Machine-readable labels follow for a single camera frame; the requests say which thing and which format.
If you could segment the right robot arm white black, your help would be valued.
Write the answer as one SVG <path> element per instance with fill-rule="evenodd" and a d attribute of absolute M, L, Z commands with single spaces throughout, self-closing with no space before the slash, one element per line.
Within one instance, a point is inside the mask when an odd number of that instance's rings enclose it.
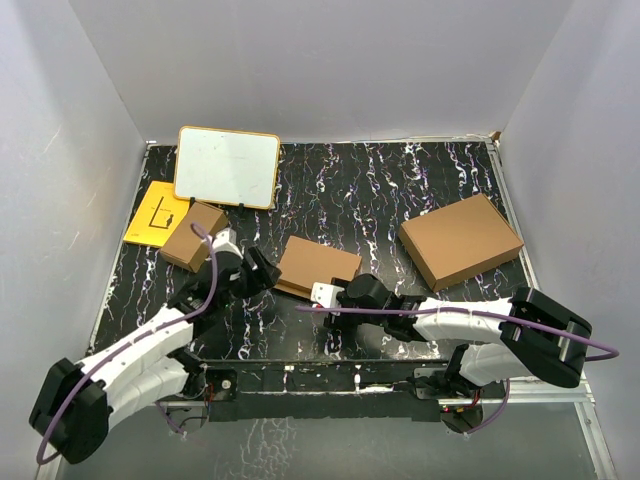
<path fill-rule="evenodd" d="M 488 302 L 444 302 L 397 295 L 371 274 L 314 283 L 311 300 L 327 309 L 324 324 L 345 330 L 381 327 L 403 342 L 456 340 L 444 369 L 423 387 L 435 395 L 466 397 L 516 377 L 535 376 L 561 388 L 579 385 L 592 328 L 532 288 Z"/>

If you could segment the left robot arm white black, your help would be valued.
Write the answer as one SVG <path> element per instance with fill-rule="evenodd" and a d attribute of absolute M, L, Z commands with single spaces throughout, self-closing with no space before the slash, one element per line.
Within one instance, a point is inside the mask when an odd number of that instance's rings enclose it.
<path fill-rule="evenodd" d="M 91 456 L 122 420 L 167 396 L 200 396 L 207 376 L 184 348 L 236 300 L 278 282 L 280 270 L 256 247 L 240 252 L 216 243 L 213 257 L 157 313 L 113 345 L 48 370 L 29 415 L 41 443 L 36 462 L 77 464 Z"/>

